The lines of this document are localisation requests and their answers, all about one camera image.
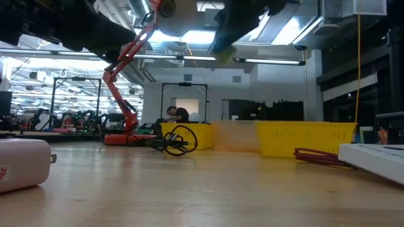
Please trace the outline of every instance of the fluorescent light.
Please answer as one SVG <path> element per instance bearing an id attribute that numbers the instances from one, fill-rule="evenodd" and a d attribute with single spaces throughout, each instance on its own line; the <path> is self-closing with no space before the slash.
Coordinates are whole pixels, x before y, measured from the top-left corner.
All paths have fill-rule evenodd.
<path id="1" fill-rule="evenodd" d="M 191 30 L 181 38 L 181 42 L 189 44 L 211 44 L 214 39 L 215 32 Z"/>
<path id="2" fill-rule="evenodd" d="M 80 92 L 81 92 L 81 89 L 80 89 L 80 88 L 76 88 L 76 87 L 74 87 L 74 86 L 70 86 L 68 89 L 71 90 L 71 91 L 75 91 L 75 92 L 77 92 L 77 93 L 80 93 Z"/>
<path id="3" fill-rule="evenodd" d="M 140 33 L 140 29 L 134 30 L 137 34 Z M 183 37 L 171 37 L 157 30 L 149 38 L 149 42 L 187 42 L 189 44 L 211 44 L 215 38 L 215 32 L 213 31 L 199 31 L 191 30 L 187 32 Z"/>
<path id="4" fill-rule="evenodd" d="M 323 20 L 323 17 L 320 16 L 312 25 L 310 25 L 309 28 L 304 30 L 304 32 L 302 32 L 292 43 L 297 44 L 300 40 L 302 40 L 302 38 L 304 38 L 309 32 L 311 32 L 318 24 L 320 24 L 320 22 L 322 22 L 322 20 Z"/>
<path id="5" fill-rule="evenodd" d="M 96 57 L 96 54 L 90 52 L 73 52 L 73 51 L 59 51 L 61 55 L 80 56 L 80 57 Z"/>
<path id="6" fill-rule="evenodd" d="M 13 101 L 15 101 L 15 102 L 24 102 L 24 99 L 22 99 L 22 98 L 13 98 Z"/>
<path id="7" fill-rule="evenodd" d="M 51 51 L 46 50 L 20 50 L 20 49 L 0 49 L 2 54 L 45 54 L 51 55 Z"/>
<path id="8" fill-rule="evenodd" d="M 272 41 L 272 45 L 289 45 L 299 35 L 299 31 L 299 21 L 296 18 L 290 19 Z"/>
<path id="9" fill-rule="evenodd" d="M 246 59 L 246 63 L 256 63 L 256 64 L 288 64 L 288 65 L 299 65 L 299 61 L 284 61 L 284 60 L 269 60 L 269 59 Z"/>
<path id="10" fill-rule="evenodd" d="M 35 93 L 13 93 L 13 97 L 23 96 L 23 97 L 41 97 L 41 98 L 52 98 L 50 94 L 35 94 Z M 133 96 L 122 96 L 126 100 L 142 101 L 139 97 Z M 76 98 L 77 100 L 97 100 L 97 96 L 84 96 L 84 95 L 55 95 L 55 98 Z M 107 96 L 101 96 L 100 101 L 106 102 L 108 100 Z"/>
<path id="11" fill-rule="evenodd" d="M 184 60 L 215 61 L 214 57 L 184 56 Z"/>
<path id="12" fill-rule="evenodd" d="M 59 69 L 75 68 L 82 70 L 98 70 L 103 71 L 109 66 L 105 61 L 89 61 L 89 60 L 71 60 L 71 59 L 41 59 L 31 58 L 27 62 L 27 67 L 43 69 L 45 66 L 56 67 Z"/>
<path id="13" fill-rule="evenodd" d="M 156 55 L 156 54 L 136 54 L 135 58 L 141 59 L 177 59 L 175 55 Z"/>

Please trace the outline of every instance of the white panel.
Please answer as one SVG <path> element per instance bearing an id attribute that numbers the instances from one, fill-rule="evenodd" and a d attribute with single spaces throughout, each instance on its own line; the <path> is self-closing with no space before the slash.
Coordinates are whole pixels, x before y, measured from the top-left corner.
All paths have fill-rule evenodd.
<path id="1" fill-rule="evenodd" d="M 338 159 L 404 184 L 404 146 L 341 144 Z"/>
<path id="2" fill-rule="evenodd" d="M 377 73 L 360 79 L 360 88 L 377 83 Z M 323 100 L 328 101 L 341 95 L 348 94 L 358 89 L 358 80 L 351 81 L 349 83 L 336 86 L 334 88 L 323 91 Z"/>
<path id="3" fill-rule="evenodd" d="M 189 114 L 199 113 L 198 100 L 177 98 L 175 105 L 176 107 L 185 108 Z"/>

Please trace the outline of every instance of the white cylinder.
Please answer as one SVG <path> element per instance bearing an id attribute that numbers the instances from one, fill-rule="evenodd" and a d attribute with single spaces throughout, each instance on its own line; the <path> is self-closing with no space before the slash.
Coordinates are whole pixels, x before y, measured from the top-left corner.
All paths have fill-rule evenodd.
<path id="1" fill-rule="evenodd" d="M 51 166 L 51 147 L 37 139 L 0 140 L 0 193 L 44 183 Z"/>

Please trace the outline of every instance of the yellow bin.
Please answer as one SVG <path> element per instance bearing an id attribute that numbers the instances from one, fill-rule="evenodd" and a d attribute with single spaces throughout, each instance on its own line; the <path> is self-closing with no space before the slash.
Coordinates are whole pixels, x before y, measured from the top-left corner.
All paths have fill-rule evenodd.
<path id="1" fill-rule="evenodd" d="M 340 144 L 351 143 L 355 123 L 256 122 L 259 149 L 265 157 L 294 157 L 295 148 L 338 154 Z"/>
<path id="2" fill-rule="evenodd" d="M 163 136 L 166 133 L 171 132 L 178 125 L 183 125 L 190 128 L 196 135 L 196 139 L 198 140 L 197 149 L 206 149 L 211 148 L 213 146 L 213 128 L 212 125 L 209 124 L 173 124 L 173 123 L 161 123 L 163 130 Z M 185 128 L 178 128 L 175 130 L 176 134 L 182 136 L 184 141 L 188 141 L 190 145 L 187 148 L 193 148 L 195 139 L 193 135 Z"/>

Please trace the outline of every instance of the black cable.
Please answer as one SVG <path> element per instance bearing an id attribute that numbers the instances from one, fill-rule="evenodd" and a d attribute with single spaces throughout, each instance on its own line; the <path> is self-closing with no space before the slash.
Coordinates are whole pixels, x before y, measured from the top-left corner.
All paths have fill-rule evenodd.
<path id="1" fill-rule="evenodd" d="M 187 129 L 191 135 L 194 137 L 195 143 L 192 149 L 187 149 L 186 146 L 190 145 L 189 141 L 184 141 L 184 138 L 178 134 L 175 134 L 175 130 L 178 128 L 185 128 Z M 196 138 L 195 133 L 188 127 L 183 126 L 183 125 L 178 125 L 175 127 L 171 132 L 168 132 L 164 135 L 162 140 L 153 140 L 153 141 L 148 141 L 146 142 L 146 145 L 149 147 L 157 150 L 157 151 L 165 151 L 167 154 L 179 157 L 182 156 L 186 153 L 191 153 L 196 150 L 198 147 L 198 139 Z M 174 148 L 181 153 L 173 153 L 169 149 Z"/>

